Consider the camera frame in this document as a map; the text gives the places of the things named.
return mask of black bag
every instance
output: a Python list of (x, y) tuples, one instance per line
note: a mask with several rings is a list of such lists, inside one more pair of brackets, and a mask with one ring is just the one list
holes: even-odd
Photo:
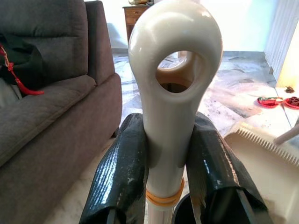
[[(0, 45), (3, 46), (13, 70), (19, 80), (30, 89), (38, 89), (46, 85), (43, 69), (43, 58), (36, 46), (23, 41), (20, 37), (0, 33)], [(9, 84), (16, 84), (15, 77), (5, 66), (5, 58), (0, 55), (0, 77)]]

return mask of orange rubber band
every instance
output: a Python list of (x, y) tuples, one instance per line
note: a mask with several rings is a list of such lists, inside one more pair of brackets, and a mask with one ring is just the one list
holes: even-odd
[(171, 197), (164, 197), (164, 198), (157, 197), (155, 195), (152, 195), (147, 189), (145, 190), (145, 195), (146, 195), (146, 198), (156, 206), (172, 207), (172, 206), (176, 205), (178, 203), (179, 199), (181, 198), (181, 195), (182, 195), (182, 192), (184, 189), (184, 185), (185, 185), (185, 180), (183, 178), (180, 189), (178, 190), (178, 192), (175, 195), (173, 195)]

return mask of sofa backrest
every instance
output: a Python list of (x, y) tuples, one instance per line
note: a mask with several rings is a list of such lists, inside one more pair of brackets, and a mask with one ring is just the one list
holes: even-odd
[(0, 32), (37, 46), (54, 80), (87, 74), (88, 26), (83, 0), (0, 0)]

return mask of handle hole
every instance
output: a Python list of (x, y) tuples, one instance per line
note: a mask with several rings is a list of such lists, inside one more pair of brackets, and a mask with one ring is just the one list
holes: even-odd
[(196, 59), (196, 54), (189, 51), (168, 55), (157, 68), (157, 81), (169, 92), (184, 92), (194, 81), (194, 72), (199, 64)]

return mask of dustpan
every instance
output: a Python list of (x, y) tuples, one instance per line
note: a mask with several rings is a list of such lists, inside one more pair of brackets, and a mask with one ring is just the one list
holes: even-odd
[(255, 182), (274, 224), (299, 223), (299, 148), (285, 142), (298, 130), (276, 138), (237, 123), (224, 137)]

